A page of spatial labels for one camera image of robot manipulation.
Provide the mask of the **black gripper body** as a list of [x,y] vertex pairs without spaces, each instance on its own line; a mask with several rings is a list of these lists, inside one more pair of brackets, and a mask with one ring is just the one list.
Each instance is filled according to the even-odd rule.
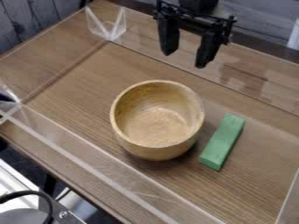
[[169,0],[156,0],[153,19],[157,23],[158,15],[174,18],[178,30],[184,29],[197,35],[206,31],[221,32],[222,44],[226,45],[237,18],[221,9],[218,1],[178,0],[178,3],[172,3]]

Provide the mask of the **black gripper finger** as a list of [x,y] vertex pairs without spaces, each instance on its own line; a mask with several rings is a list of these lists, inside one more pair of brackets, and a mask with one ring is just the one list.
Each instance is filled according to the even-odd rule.
[[220,31],[206,31],[200,37],[200,47],[196,52],[194,66],[204,68],[213,61],[222,43]]
[[157,16],[157,32],[162,54],[170,55],[178,48],[180,30],[173,17]]

